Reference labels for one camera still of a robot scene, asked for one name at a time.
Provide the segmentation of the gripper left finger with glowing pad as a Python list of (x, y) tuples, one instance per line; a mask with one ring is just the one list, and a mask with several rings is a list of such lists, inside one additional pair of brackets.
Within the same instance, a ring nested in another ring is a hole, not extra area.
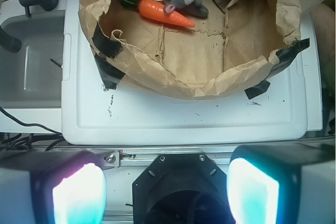
[(1, 153), (1, 223), (101, 223), (106, 200), (90, 151)]

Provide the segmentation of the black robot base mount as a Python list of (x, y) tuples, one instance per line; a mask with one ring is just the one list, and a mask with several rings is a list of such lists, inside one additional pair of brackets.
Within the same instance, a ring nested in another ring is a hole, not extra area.
[(134, 223), (235, 223), (227, 175), (204, 153), (158, 156), (133, 182)]

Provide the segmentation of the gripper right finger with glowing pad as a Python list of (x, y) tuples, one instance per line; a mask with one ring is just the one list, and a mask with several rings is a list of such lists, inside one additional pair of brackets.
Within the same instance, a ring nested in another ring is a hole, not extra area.
[(241, 145), (227, 197), (236, 223), (335, 223), (335, 147)]

